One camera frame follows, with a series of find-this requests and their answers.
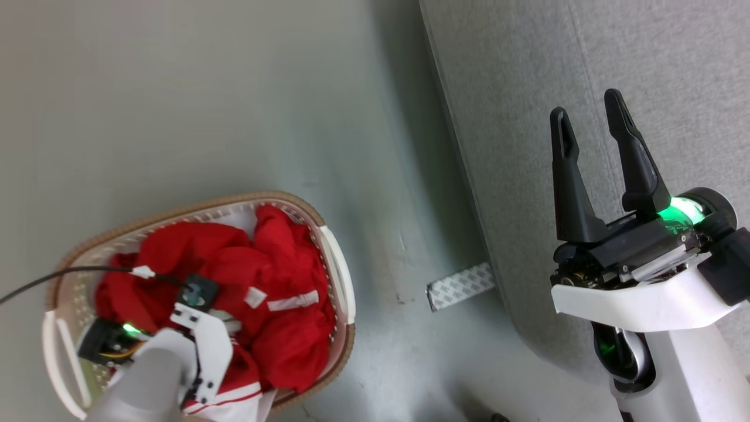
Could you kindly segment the grey fabric sofa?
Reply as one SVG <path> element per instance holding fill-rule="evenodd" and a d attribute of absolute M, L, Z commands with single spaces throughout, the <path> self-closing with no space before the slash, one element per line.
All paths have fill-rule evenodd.
<path fill-rule="evenodd" d="M 421 0 L 421 13 L 510 321 L 610 396 L 589 324 L 552 304 L 551 110 L 570 116 L 599 218 L 622 215 L 614 88 L 669 191 L 715 189 L 750 229 L 750 0 Z"/>

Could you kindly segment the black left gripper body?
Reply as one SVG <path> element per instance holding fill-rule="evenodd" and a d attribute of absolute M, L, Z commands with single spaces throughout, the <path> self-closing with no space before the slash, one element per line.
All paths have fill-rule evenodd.
<path fill-rule="evenodd" d="M 114 367 L 129 362 L 148 341 L 148 334 L 131 324 L 96 318 L 84 329 L 78 344 L 78 358 Z"/>

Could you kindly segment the patterned white tape strip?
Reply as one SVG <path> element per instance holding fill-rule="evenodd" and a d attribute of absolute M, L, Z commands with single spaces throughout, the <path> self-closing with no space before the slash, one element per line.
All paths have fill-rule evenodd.
<path fill-rule="evenodd" d="M 495 276 L 491 266 L 482 262 L 432 281 L 427 285 L 426 295 L 431 312 L 439 312 L 494 288 Z"/>

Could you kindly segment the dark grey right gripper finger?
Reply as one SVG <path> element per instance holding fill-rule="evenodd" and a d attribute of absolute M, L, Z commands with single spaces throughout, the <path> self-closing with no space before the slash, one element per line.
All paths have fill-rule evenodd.
<path fill-rule="evenodd" d="M 605 238 L 607 224 L 592 208 L 579 171 L 579 146 L 563 107 L 550 115 L 555 227 L 562 242 L 597 243 Z"/>
<path fill-rule="evenodd" d="M 622 179 L 626 188 L 621 199 L 622 208 L 627 213 L 661 213 L 670 206 L 671 194 L 642 134 L 635 126 L 621 91 L 607 89 L 604 104 L 609 133 L 617 143 L 621 158 Z"/>

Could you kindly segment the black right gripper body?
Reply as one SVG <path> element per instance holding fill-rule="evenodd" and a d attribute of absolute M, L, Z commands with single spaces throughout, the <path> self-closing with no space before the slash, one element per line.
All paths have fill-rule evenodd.
<path fill-rule="evenodd" d="M 613 291 L 665 281 L 699 255 L 705 237 L 696 224 L 710 213 L 707 205 L 678 196 L 648 222 L 635 216 L 614 222 L 615 232 L 600 243 L 562 244 L 553 285 Z"/>

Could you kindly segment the red white sports jersey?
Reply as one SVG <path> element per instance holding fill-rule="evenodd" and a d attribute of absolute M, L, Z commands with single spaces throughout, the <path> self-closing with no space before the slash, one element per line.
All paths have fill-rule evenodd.
<path fill-rule="evenodd" d="M 233 358 L 217 403 L 189 400 L 185 414 L 213 422 L 260 422 L 274 390 L 303 393 L 329 362 L 335 311 L 321 254 L 308 226 L 271 205 L 255 210 L 254 232 L 222 223 L 181 222 L 149 235 L 114 267 L 147 266 L 217 284 L 210 312 L 230 324 Z"/>

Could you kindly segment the white laundry basket brown rim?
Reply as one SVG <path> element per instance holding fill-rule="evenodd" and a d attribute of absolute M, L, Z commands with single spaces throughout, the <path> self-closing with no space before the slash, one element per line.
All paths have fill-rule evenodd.
<path fill-rule="evenodd" d="M 249 232 L 255 225 L 255 209 L 262 205 L 281 209 L 296 222 L 310 228 L 312 241 L 319 249 L 326 270 L 329 297 L 336 315 L 326 369 L 303 393 L 292 390 L 276 393 L 268 412 L 274 417 L 303 403 L 337 379 L 348 363 L 356 336 L 356 299 L 345 255 L 334 233 L 311 204 L 279 190 L 258 190 L 154 213 L 82 242 L 67 253 L 57 269 L 104 264 L 113 254 L 134 251 L 158 228 L 178 222 L 221 222 Z M 79 420 L 85 419 L 87 411 L 110 381 L 110 372 L 105 366 L 86 363 L 77 355 L 78 341 L 96 318 L 92 301 L 98 281 L 97 275 L 67 274 L 53 278 L 46 289 L 46 312 L 41 326 L 46 373 L 59 400 Z"/>

